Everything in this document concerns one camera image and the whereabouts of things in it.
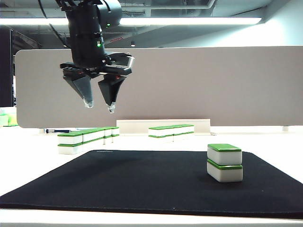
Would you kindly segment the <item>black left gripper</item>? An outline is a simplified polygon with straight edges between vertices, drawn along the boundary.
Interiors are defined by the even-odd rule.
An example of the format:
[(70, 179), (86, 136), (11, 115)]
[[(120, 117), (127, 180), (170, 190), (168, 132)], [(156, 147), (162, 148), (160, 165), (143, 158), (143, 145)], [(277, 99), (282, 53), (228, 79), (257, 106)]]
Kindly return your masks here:
[(104, 79), (98, 82), (98, 86), (109, 112), (113, 114), (119, 89), (126, 77), (132, 73), (132, 62), (122, 64), (122, 62), (113, 61), (111, 64), (94, 68), (81, 68), (73, 62), (66, 62), (60, 64), (60, 68), (63, 70), (63, 79), (81, 97), (86, 108), (94, 106), (90, 79), (104, 75)]

